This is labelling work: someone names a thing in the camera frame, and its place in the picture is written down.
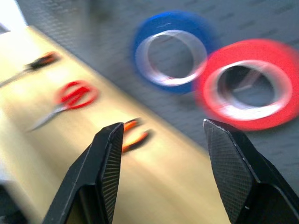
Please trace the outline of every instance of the blue tape roll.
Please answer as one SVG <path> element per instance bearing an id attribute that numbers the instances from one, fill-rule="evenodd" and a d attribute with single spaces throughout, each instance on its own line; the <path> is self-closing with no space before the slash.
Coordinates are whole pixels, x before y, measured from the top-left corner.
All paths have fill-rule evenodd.
<path id="1" fill-rule="evenodd" d="M 148 59 L 150 42 L 159 35 L 174 36 L 189 45 L 195 60 L 200 53 L 200 46 L 201 49 L 205 49 L 207 57 L 219 48 L 211 27 L 205 19 L 195 14 L 173 11 L 147 19 L 135 35 L 133 60 L 138 74 L 159 89 L 179 94 L 191 92 L 192 82 L 200 75 L 199 67 L 204 69 L 205 62 L 200 65 L 195 63 L 195 67 L 186 78 L 171 78 L 159 72 Z"/>

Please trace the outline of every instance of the screwdriver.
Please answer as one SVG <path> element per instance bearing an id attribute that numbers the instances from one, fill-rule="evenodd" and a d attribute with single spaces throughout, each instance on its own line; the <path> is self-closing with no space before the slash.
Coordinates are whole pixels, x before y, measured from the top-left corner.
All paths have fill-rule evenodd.
<path id="1" fill-rule="evenodd" d="M 33 70 L 40 69 L 44 66 L 47 66 L 48 64 L 51 64 L 51 63 L 57 61 L 58 59 L 59 59 L 59 57 L 58 57 L 56 52 L 54 52 L 54 51 L 48 52 L 45 55 L 43 55 L 42 57 L 36 59 L 35 61 L 33 61 L 29 64 L 27 64 L 26 68 L 23 71 L 17 73 L 16 75 L 10 77 L 7 80 L 1 82 L 0 87 L 16 80 L 17 78 L 19 78 L 20 76 L 22 76 L 26 72 L 30 72 L 30 71 L 33 71 Z"/>

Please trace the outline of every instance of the scissor blade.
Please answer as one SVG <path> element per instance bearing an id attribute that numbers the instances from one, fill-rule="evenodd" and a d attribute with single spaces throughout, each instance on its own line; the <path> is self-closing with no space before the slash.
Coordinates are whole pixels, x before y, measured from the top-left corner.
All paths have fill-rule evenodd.
<path id="1" fill-rule="evenodd" d="M 62 107 L 55 109 L 52 113 L 49 113 L 46 117 L 44 117 L 43 119 L 38 121 L 35 125 L 33 125 L 31 128 L 29 128 L 27 131 L 31 132 L 31 131 L 34 131 L 34 130 L 40 128 L 41 126 L 48 123 L 53 117 L 55 117 L 58 113 L 60 113 L 63 110 L 65 110 L 65 109 Z"/>

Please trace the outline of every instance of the red tape roll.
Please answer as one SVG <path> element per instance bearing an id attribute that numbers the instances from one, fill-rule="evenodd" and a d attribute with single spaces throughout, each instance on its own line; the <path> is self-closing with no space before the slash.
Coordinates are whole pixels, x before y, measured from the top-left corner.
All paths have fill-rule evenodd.
<path id="1" fill-rule="evenodd" d="M 244 107 L 218 91 L 218 80 L 228 67 L 243 65 L 267 70 L 281 95 L 270 105 Z M 214 52 L 195 82 L 197 99 L 215 119 L 241 130 L 262 130 L 281 125 L 299 113 L 299 55 L 289 46 L 269 40 L 237 42 Z"/>

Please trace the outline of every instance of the wooden table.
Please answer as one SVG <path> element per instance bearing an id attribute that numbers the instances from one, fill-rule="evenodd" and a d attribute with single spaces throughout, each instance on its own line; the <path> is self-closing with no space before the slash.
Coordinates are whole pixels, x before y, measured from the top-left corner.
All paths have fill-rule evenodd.
<path id="1" fill-rule="evenodd" d="M 68 167 L 105 126 L 141 117 L 153 138 L 126 154 L 114 224 L 228 224 L 207 153 L 34 28 L 0 35 L 0 81 L 47 51 L 62 59 L 0 89 L 0 159 L 15 180 L 10 191 L 41 223 Z M 83 79 L 101 91 L 87 108 L 66 111 L 27 133 L 54 106 L 54 92 Z"/>

